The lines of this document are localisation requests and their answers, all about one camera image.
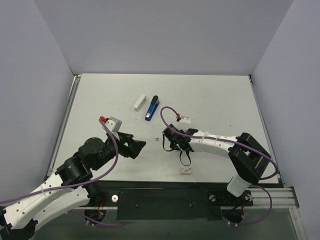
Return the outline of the blue and black stapler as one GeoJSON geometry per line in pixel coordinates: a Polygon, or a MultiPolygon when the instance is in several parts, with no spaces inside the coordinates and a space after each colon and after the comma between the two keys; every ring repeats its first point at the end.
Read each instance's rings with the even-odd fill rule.
{"type": "Polygon", "coordinates": [[[147,110],[147,112],[145,114],[145,117],[144,117],[145,121],[147,121],[147,122],[151,121],[151,119],[153,118],[153,115],[155,114],[159,104],[160,104],[159,97],[157,95],[154,95],[152,100],[151,100],[151,102],[150,102],[148,110],[147,110]]]}

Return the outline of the white stapler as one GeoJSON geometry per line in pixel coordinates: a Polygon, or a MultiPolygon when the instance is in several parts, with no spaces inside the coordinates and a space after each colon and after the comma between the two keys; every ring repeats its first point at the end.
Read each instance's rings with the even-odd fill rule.
{"type": "Polygon", "coordinates": [[[147,100],[147,96],[144,93],[141,94],[136,100],[136,102],[133,104],[133,110],[138,112],[142,108],[142,106],[145,104],[146,100],[147,100]]]}

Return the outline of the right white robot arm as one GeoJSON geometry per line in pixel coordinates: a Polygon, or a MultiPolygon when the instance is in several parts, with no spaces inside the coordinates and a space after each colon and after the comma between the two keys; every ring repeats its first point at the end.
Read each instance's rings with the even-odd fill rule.
{"type": "Polygon", "coordinates": [[[223,192],[224,201],[236,204],[249,186],[258,184],[267,169],[271,157],[269,153],[249,133],[240,136],[218,136],[189,128],[186,131],[170,124],[162,132],[169,140],[169,151],[204,152],[230,159],[236,174],[223,192]]]}

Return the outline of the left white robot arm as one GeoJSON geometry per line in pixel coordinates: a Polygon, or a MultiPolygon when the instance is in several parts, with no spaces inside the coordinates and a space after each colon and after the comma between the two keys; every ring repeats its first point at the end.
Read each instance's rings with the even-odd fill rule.
{"type": "Polygon", "coordinates": [[[127,133],[120,133],[119,139],[115,140],[87,139],[72,157],[33,191],[32,196],[1,208],[0,225],[10,233],[38,230],[73,208],[88,203],[99,205],[103,193],[96,183],[90,182],[93,171],[99,170],[117,154],[135,159],[145,145],[145,141],[134,140],[133,135],[127,133]]]}

